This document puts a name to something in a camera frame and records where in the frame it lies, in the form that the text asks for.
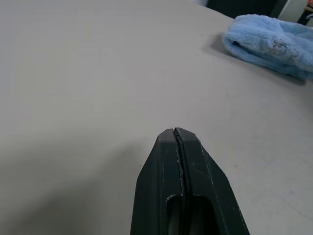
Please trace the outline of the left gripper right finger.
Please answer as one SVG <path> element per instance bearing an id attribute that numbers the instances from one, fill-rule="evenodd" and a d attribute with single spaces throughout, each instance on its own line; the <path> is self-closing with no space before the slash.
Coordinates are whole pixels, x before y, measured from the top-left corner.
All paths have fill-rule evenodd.
<path id="1" fill-rule="evenodd" d="M 197 136 L 176 128 L 191 195 L 208 203 L 204 223 L 216 235 L 250 235 L 230 183 Z"/>

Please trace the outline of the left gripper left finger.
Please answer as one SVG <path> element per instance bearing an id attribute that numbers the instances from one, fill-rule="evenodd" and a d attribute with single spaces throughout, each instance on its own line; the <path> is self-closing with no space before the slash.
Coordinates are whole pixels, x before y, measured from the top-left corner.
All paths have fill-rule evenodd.
<path id="1" fill-rule="evenodd" d="M 177 142 L 166 129 L 137 178 L 130 235 L 168 235 L 168 201 L 176 196 L 181 196 Z"/>

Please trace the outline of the light blue towel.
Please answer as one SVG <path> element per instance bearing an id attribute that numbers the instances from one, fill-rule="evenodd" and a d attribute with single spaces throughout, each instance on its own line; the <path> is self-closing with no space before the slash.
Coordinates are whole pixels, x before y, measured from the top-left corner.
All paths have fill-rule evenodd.
<path id="1" fill-rule="evenodd" d="M 238 59 L 313 80 L 313 28 L 264 15 L 237 16 L 224 34 L 225 49 Z"/>

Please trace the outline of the dark background furniture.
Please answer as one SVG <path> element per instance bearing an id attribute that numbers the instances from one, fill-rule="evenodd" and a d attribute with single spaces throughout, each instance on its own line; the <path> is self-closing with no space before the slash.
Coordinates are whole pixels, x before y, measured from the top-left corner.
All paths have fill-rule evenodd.
<path id="1" fill-rule="evenodd" d="M 206 7 L 233 19 L 246 14 L 277 18 L 286 2 L 287 0 L 207 0 Z"/>

